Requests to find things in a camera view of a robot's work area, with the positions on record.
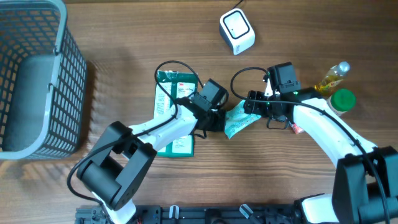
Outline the mint green pouch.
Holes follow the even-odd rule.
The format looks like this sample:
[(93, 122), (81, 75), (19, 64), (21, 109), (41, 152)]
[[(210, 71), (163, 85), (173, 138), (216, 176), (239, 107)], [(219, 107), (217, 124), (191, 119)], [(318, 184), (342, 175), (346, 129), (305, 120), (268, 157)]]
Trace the mint green pouch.
[(232, 110), (226, 112), (224, 133), (228, 139), (261, 118), (261, 115), (246, 114), (243, 107), (244, 103), (245, 101), (242, 100)]

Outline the orange tissue pack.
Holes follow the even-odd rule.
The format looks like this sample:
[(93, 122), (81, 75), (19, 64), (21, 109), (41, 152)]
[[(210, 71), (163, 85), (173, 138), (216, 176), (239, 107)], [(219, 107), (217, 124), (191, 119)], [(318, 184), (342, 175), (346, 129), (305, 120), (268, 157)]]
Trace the orange tissue pack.
[(290, 127), (292, 128), (292, 131), (295, 134), (300, 134), (300, 133), (304, 132), (304, 130), (300, 126), (298, 126), (297, 124), (295, 124), (295, 123), (289, 123), (289, 124), (290, 124)]

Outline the green glove package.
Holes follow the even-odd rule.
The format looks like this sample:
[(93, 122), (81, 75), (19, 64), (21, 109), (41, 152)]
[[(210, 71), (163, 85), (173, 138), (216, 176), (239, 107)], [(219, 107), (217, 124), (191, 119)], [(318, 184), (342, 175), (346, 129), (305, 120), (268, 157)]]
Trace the green glove package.
[[(190, 96), (197, 91), (198, 81), (192, 73), (175, 71), (157, 71), (157, 80), (173, 99)], [(154, 118), (163, 115), (173, 107), (170, 98), (156, 85), (154, 98)], [(193, 157), (194, 138), (190, 134), (180, 137), (162, 148), (158, 155), (162, 157)]]

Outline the green lid jar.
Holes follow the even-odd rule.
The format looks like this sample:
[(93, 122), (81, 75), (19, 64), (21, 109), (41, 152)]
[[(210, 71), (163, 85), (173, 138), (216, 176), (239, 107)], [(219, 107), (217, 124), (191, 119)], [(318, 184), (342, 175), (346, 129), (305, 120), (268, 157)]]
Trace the green lid jar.
[(334, 92), (327, 100), (328, 106), (337, 116), (352, 110), (356, 104), (354, 93), (348, 89), (340, 89)]

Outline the yellow dish soap bottle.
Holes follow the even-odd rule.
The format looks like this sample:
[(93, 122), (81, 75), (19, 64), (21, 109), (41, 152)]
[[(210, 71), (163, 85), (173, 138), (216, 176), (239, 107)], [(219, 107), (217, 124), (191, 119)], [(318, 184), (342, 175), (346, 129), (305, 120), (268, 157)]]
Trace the yellow dish soap bottle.
[(334, 87), (345, 79), (349, 70), (350, 64), (348, 62), (340, 62), (338, 65), (331, 67), (326, 76), (314, 88), (323, 96), (330, 95)]

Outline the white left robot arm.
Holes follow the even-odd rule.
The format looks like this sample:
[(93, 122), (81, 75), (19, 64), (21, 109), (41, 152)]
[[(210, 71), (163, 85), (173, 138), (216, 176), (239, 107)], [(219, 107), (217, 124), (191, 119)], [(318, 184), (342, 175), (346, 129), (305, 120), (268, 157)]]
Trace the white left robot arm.
[(197, 129), (224, 129), (226, 99), (196, 93), (172, 103), (166, 113), (142, 124), (111, 123), (71, 169), (67, 178), (70, 192), (98, 203), (106, 223), (127, 223), (134, 216), (132, 197), (161, 149)]

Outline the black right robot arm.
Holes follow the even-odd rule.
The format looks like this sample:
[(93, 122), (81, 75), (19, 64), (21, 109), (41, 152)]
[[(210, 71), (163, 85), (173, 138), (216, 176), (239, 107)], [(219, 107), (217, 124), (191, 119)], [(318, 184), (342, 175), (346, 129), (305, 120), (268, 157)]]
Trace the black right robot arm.
[(319, 92), (303, 89), (290, 62), (264, 72), (266, 90), (249, 91), (245, 112), (297, 124), (336, 167), (332, 194), (299, 201), (303, 222), (378, 223), (397, 218), (397, 151), (362, 138)]

